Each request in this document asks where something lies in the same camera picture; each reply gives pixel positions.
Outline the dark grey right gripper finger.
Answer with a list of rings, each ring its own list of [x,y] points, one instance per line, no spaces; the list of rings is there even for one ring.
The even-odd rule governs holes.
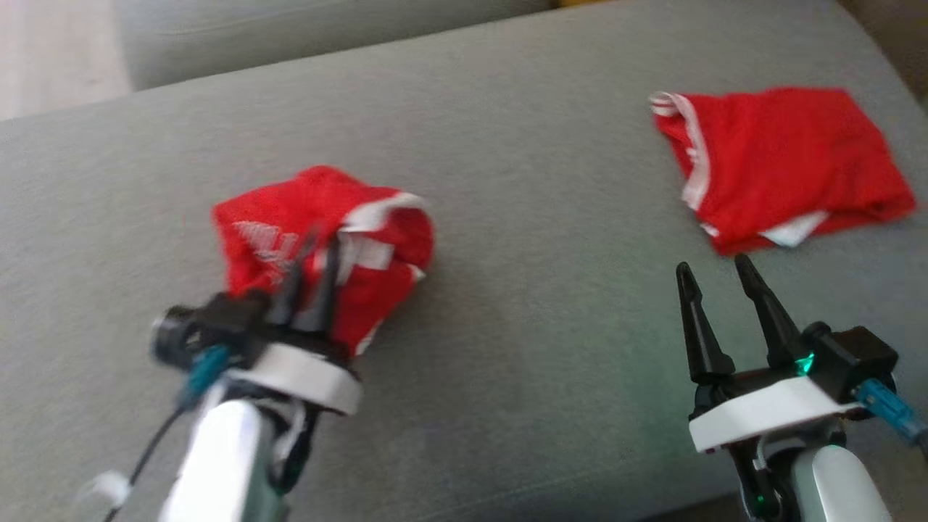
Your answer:
[[[795,366],[796,360],[806,356],[805,350],[798,344],[801,336],[798,327],[748,255],[737,254],[734,264],[742,290],[755,305],[768,347],[768,366],[772,369]]]
[[[711,384],[732,376],[735,365],[718,344],[703,309],[703,293],[686,262],[676,266],[676,284],[690,380],[694,384]]]

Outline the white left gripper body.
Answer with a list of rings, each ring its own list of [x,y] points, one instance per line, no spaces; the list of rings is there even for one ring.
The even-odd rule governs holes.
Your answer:
[[[211,299],[211,344],[230,351],[223,375],[319,410],[357,413],[363,387],[348,349],[331,336],[335,303],[319,290],[308,310],[279,316],[261,291],[240,297],[216,294]]]

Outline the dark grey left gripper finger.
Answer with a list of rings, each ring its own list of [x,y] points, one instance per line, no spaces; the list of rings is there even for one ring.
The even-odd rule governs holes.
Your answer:
[[[311,302],[304,310],[304,331],[331,335],[336,316],[339,265],[341,264],[341,240],[339,238],[331,238],[328,242],[324,261],[318,282],[312,290]]]
[[[270,324],[287,327],[299,311],[302,285],[304,285],[304,266],[316,245],[318,228],[309,228],[304,240],[299,245],[297,254],[291,259],[281,284],[276,289],[270,307]]]

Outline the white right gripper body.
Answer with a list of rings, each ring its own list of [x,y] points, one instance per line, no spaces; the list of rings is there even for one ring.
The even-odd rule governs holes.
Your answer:
[[[696,452],[707,453],[768,433],[862,409],[855,399],[836,399],[810,376],[749,371],[699,377],[689,435]]]

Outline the red Bulls shorts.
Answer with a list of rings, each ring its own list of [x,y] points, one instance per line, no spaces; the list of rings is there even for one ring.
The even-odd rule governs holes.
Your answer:
[[[226,288],[274,291],[306,238],[341,244],[333,337],[352,356],[425,277],[434,225],[417,195],[369,185],[316,165],[295,178],[216,204],[212,220],[226,263]]]

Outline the red Bulls 23 jersey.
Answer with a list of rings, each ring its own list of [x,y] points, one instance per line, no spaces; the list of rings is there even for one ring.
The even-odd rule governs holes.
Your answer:
[[[683,172],[681,199],[723,257],[795,248],[917,207],[884,134],[845,90],[657,91],[649,105]]]

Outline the grey sofa back cushion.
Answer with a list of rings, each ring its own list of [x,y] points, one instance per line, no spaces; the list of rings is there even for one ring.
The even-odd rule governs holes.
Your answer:
[[[112,0],[133,89],[552,9],[556,0]]]

